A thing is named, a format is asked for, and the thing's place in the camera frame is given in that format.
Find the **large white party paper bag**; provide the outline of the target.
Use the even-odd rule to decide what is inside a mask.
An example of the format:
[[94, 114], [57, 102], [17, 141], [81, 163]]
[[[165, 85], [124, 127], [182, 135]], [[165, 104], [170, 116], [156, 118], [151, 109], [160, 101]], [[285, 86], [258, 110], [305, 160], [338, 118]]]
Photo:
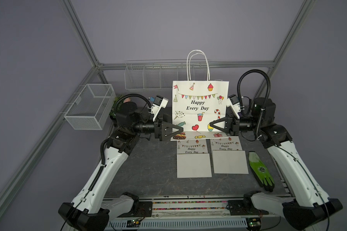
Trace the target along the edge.
[[246, 152], [238, 136], [211, 139], [215, 174], [249, 174]]

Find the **small white party paper bag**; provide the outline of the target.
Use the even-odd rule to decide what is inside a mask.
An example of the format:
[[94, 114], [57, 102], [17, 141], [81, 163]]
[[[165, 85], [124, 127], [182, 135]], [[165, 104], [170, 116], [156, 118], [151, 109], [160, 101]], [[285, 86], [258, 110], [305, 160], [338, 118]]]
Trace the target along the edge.
[[211, 178], [211, 161], [206, 140], [177, 141], [177, 177]]

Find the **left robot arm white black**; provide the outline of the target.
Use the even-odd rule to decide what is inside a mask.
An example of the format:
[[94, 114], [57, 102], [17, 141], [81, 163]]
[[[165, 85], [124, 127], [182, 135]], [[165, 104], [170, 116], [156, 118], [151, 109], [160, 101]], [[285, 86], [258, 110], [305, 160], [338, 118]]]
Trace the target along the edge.
[[159, 95], [147, 99], [131, 93], [113, 105], [117, 127], [101, 142], [98, 166], [78, 195], [58, 210], [66, 225], [78, 231], [103, 231], [111, 218], [138, 213], [139, 197], [131, 193], [123, 193], [107, 209], [102, 208], [102, 202], [141, 134], [154, 134], [156, 139], [165, 141], [183, 132], [182, 127], [168, 122], [167, 115], [159, 116], [168, 102]]

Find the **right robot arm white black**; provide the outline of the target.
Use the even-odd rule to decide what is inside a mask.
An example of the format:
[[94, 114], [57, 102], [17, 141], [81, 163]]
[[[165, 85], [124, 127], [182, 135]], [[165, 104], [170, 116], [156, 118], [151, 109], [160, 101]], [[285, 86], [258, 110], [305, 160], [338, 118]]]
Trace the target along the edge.
[[[260, 74], [266, 82], [264, 97], [249, 102], [247, 112], [241, 95], [241, 83], [249, 74]], [[331, 198], [317, 183], [299, 155], [287, 129], [274, 122], [276, 105], [270, 99], [271, 81], [266, 72], [251, 69], [241, 75], [237, 93], [228, 97], [227, 106], [233, 111], [232, 117], [224, 117], [210, 123], [210, 126], [228, 135], [241, 135], [252, 131], [255, 141], [276, 161], [279, 170], [287, 180], [294, 198], [282, 198], [253, 191], [243, 196], [246, 208], [267, 211], [286, 219], [296, 230], [302, 231], [321, 221], [329, 221], [331, 216], [343, 209], [339, 199]]]

